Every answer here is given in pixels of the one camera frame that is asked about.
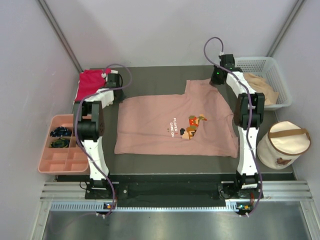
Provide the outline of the pink printed t shirt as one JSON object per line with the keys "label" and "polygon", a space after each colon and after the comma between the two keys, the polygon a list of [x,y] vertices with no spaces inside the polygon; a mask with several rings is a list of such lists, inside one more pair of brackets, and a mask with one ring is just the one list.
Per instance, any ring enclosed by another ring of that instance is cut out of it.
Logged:
{"label": "pink printed t shirt", "polygon": [[119,105],[115,154],[236,158],[233,112],[209,79],[183,94],[130,97]]}

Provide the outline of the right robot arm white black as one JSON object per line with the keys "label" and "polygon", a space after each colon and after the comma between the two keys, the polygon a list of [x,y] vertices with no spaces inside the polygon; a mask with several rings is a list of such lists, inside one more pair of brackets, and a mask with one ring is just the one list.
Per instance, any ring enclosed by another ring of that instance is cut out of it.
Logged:
{"label": "right robot arm white black", "polygon": [[233,121],[239,132],[239,163],[233,192],[239,198],[250,193],[262,196],[262,174],[257,165],[257,137],[264,119],[265,95],[255,91],[246,81],[233,54],[220,53],[214,64],[210,83],[228,85],[236,99]]}

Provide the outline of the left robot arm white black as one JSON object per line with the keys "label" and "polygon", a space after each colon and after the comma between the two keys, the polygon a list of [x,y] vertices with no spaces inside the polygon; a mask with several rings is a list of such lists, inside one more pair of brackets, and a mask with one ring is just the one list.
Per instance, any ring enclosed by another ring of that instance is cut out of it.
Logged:
{"label": "left robot arm white black", "polygon": [[74,102],[73,132],[90,169],[86,190],[97,192],[106,199],[115,190],[108,178],[110,171],[102,146],[105,132],[103,110],[124,98],[124,81],[117,70],[109,68],[98,70],[96,74],[97,83],[80,80]]}

